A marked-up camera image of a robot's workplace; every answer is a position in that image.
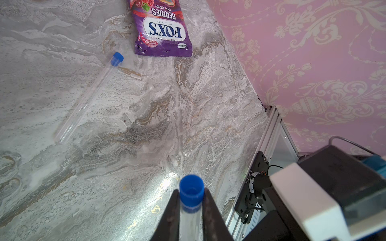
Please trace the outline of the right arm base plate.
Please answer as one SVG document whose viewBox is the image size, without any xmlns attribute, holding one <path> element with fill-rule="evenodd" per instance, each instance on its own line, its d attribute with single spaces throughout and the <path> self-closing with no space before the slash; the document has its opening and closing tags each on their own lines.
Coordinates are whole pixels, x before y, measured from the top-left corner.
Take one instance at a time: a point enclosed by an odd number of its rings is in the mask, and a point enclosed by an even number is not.
<svg viewBox="0 0 386 241">
<path fill-rule="evenodd" d="M 268 185 L 269 163 L 263 152 L 258 151 L 250 169 L 247 171 L 241 192 L 235 204 L 235 211 L 241 217 L 243 224 L 250 223 L 253 215 L 253 208 L 262 198 L 262 190 Z"/>
</svg>

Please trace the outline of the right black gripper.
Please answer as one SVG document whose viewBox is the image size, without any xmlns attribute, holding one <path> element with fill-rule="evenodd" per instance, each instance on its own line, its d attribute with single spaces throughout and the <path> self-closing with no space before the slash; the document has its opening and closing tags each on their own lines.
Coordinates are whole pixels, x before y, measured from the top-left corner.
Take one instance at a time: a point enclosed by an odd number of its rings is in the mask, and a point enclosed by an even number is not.
<svg viewBox="0 0 386 241">
<path fill-rule="evenodd" d="M 268 185 L 262 190 L 261 207 L 253 208 L 265 212 L 253 230 L 244 238 L 245 241 L 300 241 L 302 231 L 289 210 L 279 198 L 268 177 Z M 209 191 L 204 188 L 202 203 L 203 240 L 233 241 L 224 220 Z"/>
</svg>

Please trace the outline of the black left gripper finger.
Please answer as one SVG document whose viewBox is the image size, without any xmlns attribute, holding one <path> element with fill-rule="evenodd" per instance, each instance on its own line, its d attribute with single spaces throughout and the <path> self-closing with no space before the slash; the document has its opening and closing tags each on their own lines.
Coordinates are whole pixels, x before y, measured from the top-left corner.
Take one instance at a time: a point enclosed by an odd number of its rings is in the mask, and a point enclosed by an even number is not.
<svg viewBox="0 0 386 241">
<path fill-rule="evenodd" d="M 180 232 L 181 201 L 175 189 L 168 201 L 151 241 L 178 241 Z"/>
</svg>

